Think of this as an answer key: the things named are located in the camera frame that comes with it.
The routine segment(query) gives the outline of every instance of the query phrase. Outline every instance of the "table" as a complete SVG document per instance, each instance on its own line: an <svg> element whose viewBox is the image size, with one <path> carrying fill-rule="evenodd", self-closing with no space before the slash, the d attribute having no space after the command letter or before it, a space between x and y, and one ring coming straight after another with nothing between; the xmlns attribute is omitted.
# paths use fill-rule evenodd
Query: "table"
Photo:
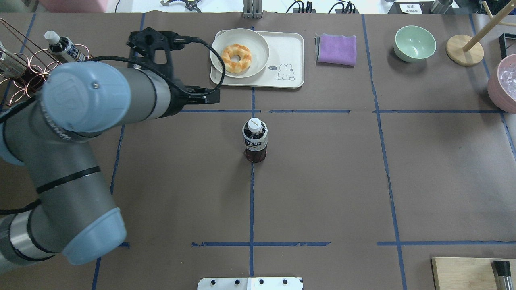
<svg viewBox="0 0 516 290"><path fill-rule="evenodd" d="M106 179L115 176L127 244L82 266L58 255L3 275L0 288L196 289L203 277L298 276L305 289L430 290L433 256L516 257L516 117L487 95L497 38L513 27L484 37L485 61L464 68L446 56L446 41L474 34L485 15L1 17L40 45L55 29L96 56L126 56L129 32L148 26L208 42L236 27L299 33L306 81L223 87L220 104L105 132L91 143ZM405 25L428 29L435 55L399 60L392 44ZM357 65L316 63L315 33L356 35ZM173 59L185 84L213 86L203 47ZM268 156L255 165L240 131L253 115L270 131ZM35 199L23 167L1 161L0 172L1 207Z"/></svg>

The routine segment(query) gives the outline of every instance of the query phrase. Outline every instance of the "metal clamp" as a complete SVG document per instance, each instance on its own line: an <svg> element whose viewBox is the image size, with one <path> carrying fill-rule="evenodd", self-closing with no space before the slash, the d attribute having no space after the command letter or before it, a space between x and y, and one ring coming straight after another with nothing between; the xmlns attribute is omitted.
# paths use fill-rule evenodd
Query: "metal clamp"
<svg viewBox="0 0 516 290"><path fill-rule="evenodd" d="M262 18L262 0L244 0L244 18Z"/></svg>

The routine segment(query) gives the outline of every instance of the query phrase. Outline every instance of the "small bottle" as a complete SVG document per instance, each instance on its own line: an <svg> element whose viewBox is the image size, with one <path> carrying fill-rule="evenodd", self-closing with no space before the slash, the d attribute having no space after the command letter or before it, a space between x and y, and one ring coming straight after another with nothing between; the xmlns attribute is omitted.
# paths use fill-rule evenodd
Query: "small bottle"
<svg viewBox="0 0 516 290"><path fill-rule="evenodd" d="M245 156L247 160L258 163L267 156L268 129L264 122L258 118L251 118L244 124L242 134L246 144Z"/></svg>
<svg viewBox="0 0 516 290"><path fill-rule="evenodd" d="M62 63L83 62L86 58L68 37L60 37L55 31L49 30L45 33L45 39L50 44L50 52Z"/></svg>
<svg viewBox="0 0 516 290"><path fill-rule="evenodd" d="M26 60L8 51L0 42L0 75L4 78L20 78L27 70Z"/></svg>

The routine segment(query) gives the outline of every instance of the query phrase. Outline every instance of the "white bottle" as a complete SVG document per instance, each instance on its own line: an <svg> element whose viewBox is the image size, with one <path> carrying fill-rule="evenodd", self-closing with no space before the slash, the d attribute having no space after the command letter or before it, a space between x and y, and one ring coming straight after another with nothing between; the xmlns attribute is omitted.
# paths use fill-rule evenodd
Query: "white bottle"
<svg viewBox="0 0 516 290"><path fill-rule="evenodd" d="M84 54L72 43L70 38L59 36L55 31L49 30L45 33L45 39L49 42L50 52L62 63L83 62Z"/></svg>

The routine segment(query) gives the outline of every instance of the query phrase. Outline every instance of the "metal plate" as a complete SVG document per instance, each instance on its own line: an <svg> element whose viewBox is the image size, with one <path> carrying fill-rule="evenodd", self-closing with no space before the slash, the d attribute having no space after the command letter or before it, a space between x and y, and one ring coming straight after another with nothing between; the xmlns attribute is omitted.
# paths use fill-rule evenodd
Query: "metal plate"
<svg viewBox="0 0 516 290"><path fill-rule="evenodd" d="M303 278L297 277L246 277L246 278L204 278L197 290L302 290Z"/></svg>

